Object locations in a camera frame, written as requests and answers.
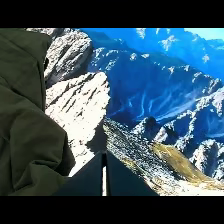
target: blue sky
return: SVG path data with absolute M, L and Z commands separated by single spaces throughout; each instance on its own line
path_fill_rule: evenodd
M 186 31 L 198 34 L 200 37 L 209 39 L 223 39 L 224 28 L 184 28 Z

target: dark triangular object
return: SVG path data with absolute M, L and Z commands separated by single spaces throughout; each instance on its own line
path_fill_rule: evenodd
M 107 152 L 107 181 L 110 196 L 159 196 L 110 152 Z
M 99 152 L 54 196 L 102 196 L 102 153 Z

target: rocky mountain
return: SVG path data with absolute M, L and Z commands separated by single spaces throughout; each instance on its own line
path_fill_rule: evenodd
M 220 79 L 163 53 L 143 54 L 104 33 L 29 30 L 53 38 L 46 113 L 68 133 L 77 162 L 71 175 L 102 144 L 162 195 L 223 193 Z
M 92 40 L 103 32 L 141 53 L 161 52 L 176 57 L 215 78 L 224 78 L 224 41 L 205 40 L 184 28 L 82 28 Z

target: green jacket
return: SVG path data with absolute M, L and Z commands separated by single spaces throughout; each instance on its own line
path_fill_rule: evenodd
M 0 29 L 0 195 L 52 195 L 75 164 L 66 132 L 44 113 L 50 42 Z

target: jacket sleeve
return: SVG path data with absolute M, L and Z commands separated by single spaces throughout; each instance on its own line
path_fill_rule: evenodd
M 66 132 L 44 113 L 43 63 L 49 37 L 4 30 L 0 30 L 0 138 L 4 141 L 0 194 L 2 189 L 2 194 L 7 192 L 1 182 L 8 181 L 10 195 L 51 195 L 75 163 Z

